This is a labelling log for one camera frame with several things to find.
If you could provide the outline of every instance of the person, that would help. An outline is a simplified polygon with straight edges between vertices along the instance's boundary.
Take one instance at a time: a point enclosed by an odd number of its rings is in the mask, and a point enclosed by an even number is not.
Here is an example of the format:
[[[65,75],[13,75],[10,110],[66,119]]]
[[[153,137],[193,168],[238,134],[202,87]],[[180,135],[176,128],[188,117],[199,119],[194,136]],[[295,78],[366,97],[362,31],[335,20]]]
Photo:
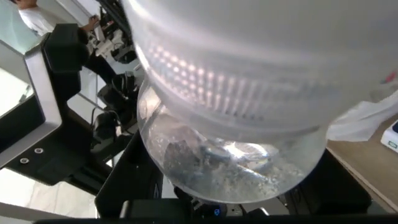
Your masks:
[[[68,23],[57,15],[39,7],[37,0],[10,0],[17,5],[19,15],[28,28],[37,35],[52,32],[57,24]],[[81,27],[86,32],[91,32],[99,21],[97,16],[89,19],[88,24]],[[90,54],[85,67],[99,75],[106,84],[110,84],[116,77],[116,72],[102,56],[96,56],[95,50]]]

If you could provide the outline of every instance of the cable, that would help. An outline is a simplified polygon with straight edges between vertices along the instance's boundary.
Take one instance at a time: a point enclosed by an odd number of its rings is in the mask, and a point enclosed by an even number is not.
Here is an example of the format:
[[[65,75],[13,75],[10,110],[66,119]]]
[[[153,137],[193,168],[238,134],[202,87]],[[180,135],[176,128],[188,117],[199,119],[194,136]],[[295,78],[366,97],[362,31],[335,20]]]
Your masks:
[[[123,127],[122,122],[121,122],[121,119],[120,119],[119,115],[117,114],[117,112],[115,112],[115,111],[113,111],[113,110],[109,110],[109,112],[112,112],[112,113],[114,113],[114,114],[116,115],[116,119],[118,120],[118,123],[119,123],[120,128],[122,129],[122,131],[125,131],[125,132],[127,132],[128,134],[130,134],[130,135],[132,135],[132,136],[134,135],[133,133],[129,132],[127,129],[125,129],[125,128]]]
[[[94,109],[91,111],[91,123],[90,123],[91,131],[94,131],[94,112],[96,109],[97,107],[94,107]]]

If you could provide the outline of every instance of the black machine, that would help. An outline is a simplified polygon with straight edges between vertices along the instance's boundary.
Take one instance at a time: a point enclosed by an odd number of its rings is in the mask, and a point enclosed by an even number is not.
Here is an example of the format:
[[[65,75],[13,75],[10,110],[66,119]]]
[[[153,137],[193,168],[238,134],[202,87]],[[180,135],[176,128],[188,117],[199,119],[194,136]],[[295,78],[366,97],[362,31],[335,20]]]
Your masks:
[[[68,107],[67,101],[80,91],[84,47],[75,24],[60,24],[44,36],[25,55],[35,95],[0,119],[0,168],[48,185],[67,181],[96,196],[100,219],[37,223],[398,222],[397,215],[367,215],[370,196],[327,151],[315,170],[284,195],[292,215],[206,203],[178,188],[178,199],[161,199],[163,175],[139,132],[117,136],[110,131],[118,124],[128,128],[120,111],[111,108],[90,125]],[[134,94],[122,104],[134,108]],[[123,150],[113,169],[105,164]],[[228,215],[231,206],[238,216]]]
[[[122,44],[114,45],[111,55],[115,61],[127,64],[137,59],[131,31],[121,3],[118,0],[97,0],[101,4],[99,25],[105,39],[112,39],[116,30],[123,32]]]

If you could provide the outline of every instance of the plastic bag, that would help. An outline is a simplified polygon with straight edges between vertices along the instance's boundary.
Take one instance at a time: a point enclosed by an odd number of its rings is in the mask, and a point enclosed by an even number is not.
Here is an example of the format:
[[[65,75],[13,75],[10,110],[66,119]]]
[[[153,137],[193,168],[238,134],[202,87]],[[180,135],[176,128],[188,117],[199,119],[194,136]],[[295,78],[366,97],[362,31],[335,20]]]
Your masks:
[[[398,113],[398,78],[391,73],[362,101],[330,124],[326,134],[333,141],[367,141],[379,125]]]

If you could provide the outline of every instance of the white shirt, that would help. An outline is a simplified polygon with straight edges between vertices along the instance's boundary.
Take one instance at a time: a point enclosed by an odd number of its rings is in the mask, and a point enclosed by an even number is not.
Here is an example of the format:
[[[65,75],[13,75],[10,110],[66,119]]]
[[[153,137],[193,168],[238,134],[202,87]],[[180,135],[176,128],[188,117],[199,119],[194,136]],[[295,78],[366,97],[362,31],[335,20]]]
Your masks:
[[[19,14],[24,23],[40,36],[52,32],[57,24],[68,23],[41,7],[19,10]]]

